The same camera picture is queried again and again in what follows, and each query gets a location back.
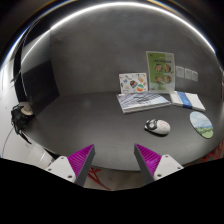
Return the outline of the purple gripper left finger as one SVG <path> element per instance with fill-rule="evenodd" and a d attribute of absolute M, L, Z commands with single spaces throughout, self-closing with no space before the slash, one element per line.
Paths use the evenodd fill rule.
<path fill-rule="evenodd" d="M 89 145 L 68 157 L 58 157 L 46 170 L 78 186 L 83 186 L 94 156 L 95 147 Z"/>

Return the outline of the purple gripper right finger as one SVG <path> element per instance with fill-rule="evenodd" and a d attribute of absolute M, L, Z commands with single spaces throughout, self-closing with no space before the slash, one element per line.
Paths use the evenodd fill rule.
<path fill-rule="evenodd" d="M 170 155 L 160 155 L 139 144 L 134 145 L 134 155 L 146 184 L 183 169 Z"/>

